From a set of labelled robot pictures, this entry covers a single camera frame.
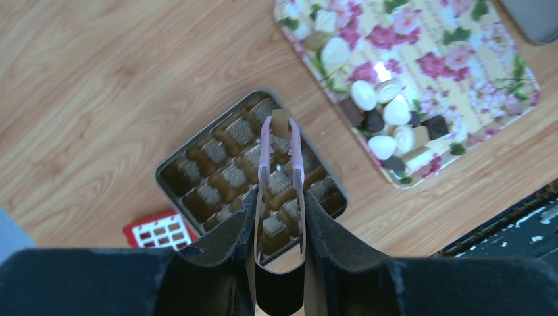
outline floral tray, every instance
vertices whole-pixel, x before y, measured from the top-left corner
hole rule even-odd
[[[337,36],[350,44],[350,60],[329,67],[320,51],[303,48],[318,10],[337,13]],[[274,17],[333,103],[351,83],[392,78],[409,108],[423,120],[442,115],[450,133],[428,143],[435,158],[413,174],[384,169],[399,188],[435,175],[459,156],[527,114],[540,87],[489,0],[277,0]]]

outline white grid pattern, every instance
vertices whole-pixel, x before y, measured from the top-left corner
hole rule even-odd
[[[132,228],[132,234],[141,248],[173,247],[179,250],[191,243],[190,234],[179,214],[136,226]]]

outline wood grain surface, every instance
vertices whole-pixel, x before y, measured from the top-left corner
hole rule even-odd
[[[279,95],[343,182],[350,204],[339,221],[390,255],[430,255],[558,177],[558,43],[528,44],[506,17],[542,102],[402,191],[369,161],[272,8],[1,0],[0,205],[41,246],[126,246],[124,225],[168,207],[157,164],[260,87]]]

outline gray device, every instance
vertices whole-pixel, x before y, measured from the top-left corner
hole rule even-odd
[[[500,0],[524,35],[538,45],[558,39],[558,0]]]

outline red and white object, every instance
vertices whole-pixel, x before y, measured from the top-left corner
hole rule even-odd
[[[198,239],[194,229],[173,209],[138,219],[126,225],[122,232],[128,244],[136,248],[180,250]]]

